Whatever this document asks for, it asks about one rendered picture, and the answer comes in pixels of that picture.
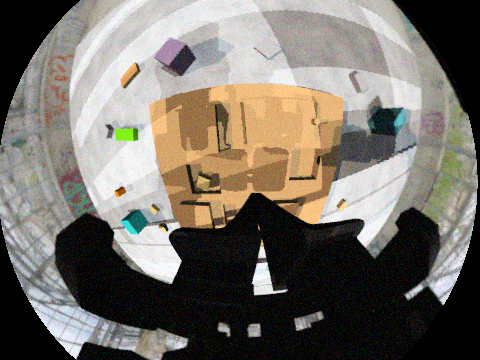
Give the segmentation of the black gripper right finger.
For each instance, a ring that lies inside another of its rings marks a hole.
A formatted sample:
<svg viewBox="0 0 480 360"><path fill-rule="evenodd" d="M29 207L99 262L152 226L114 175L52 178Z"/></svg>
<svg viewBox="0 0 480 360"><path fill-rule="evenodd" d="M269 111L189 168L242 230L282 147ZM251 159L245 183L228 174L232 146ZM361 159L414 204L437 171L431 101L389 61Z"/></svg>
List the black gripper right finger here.
<svg viewBox="0 0 480 360"><path fill-rule="evenodd" d="M259 199L257 224L263 232L261 240L267 257L269 277L273 291L287 291L287 281L303 263L311 249L319 245L339 243L339 240L359 236L365 227L364 220L348 219L332 223L308 224L307 221L284 211L263 193L256 192Z"/></svg>

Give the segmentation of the teal cube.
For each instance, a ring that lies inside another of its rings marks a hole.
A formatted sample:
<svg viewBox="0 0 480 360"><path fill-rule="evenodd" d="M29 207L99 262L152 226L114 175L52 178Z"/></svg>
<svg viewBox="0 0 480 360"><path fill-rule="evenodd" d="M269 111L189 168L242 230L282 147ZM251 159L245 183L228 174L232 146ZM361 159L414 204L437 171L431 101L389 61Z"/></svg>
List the teal cube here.
<svg viewBox="0 0 480 360"><path fill-rule="evenodd" d="M145 219L143 213L140 212L140 209L128 213L128 216L125 216L124 219L120 221L123 223L124 228L127 229L128 232L131 232L132 235L133 233L139 235L141 229L144 229L145 225L148 224L148 220Z"/></svg>

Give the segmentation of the teal block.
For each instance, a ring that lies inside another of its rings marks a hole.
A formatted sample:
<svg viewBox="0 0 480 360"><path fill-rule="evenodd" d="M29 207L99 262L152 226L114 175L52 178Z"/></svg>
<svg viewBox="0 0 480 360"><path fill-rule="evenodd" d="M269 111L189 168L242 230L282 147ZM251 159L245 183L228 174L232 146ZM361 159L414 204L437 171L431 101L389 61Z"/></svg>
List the teal block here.
<svg viewBox="0 0 480 360"><path fill-rule="evenodd" d="M369 119L369 129L371 133L380 133L380 135L396 136L399 135L404 123L407 123L403 108L380 108L373 113L372 119Z"/></svg>

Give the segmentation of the small green block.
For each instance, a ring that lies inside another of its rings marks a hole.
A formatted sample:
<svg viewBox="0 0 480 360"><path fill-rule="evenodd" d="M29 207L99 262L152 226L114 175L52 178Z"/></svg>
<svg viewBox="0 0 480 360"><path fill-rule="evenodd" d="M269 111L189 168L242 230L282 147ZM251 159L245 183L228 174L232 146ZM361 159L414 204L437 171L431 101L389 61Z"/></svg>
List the small green block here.
<svg viewBox="0 0 480 360"><path fill-rule="evenodd" d="M123 129L123 128L119 128L119 129L115 129L116 133L115 133L115 136L116 136L116 140L129 140L129 141L136 141L136 140L139 140L137 139L137 137L139 137L139 128L135 128L135 129L131 129L131 128L127 128L127 129Z"/></svg>

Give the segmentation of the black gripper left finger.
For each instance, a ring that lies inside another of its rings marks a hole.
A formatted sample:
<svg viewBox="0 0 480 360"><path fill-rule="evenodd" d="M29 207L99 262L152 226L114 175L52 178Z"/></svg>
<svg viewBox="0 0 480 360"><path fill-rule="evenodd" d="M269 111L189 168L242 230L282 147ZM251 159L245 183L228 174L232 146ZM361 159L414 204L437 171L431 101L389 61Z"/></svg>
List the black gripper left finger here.
<svg viewBox="0 0 480 360"><path fill-rule="evenodd" d="M247 264L247 281L252 284L259 260L261 236L257 228L259 199L251 192L239 213L223 228L176 228L168 239L180 260L183 257L217 263Z"/></svg>

